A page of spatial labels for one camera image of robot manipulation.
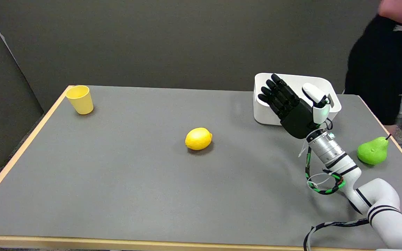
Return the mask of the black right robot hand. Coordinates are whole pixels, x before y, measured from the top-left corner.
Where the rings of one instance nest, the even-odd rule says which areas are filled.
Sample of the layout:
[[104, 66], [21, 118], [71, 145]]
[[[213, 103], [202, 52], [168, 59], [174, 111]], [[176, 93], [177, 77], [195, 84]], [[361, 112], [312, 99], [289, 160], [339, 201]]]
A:
[[319, 129], [328, 119], [332, 104], [326, 92], [311, 83], [303, 84], [301, 90], [311, 105], [300, 98], [286, 81], [272, 74], [257, 96], [269, 105], [283, 128], [297, 139], [305, 139]]

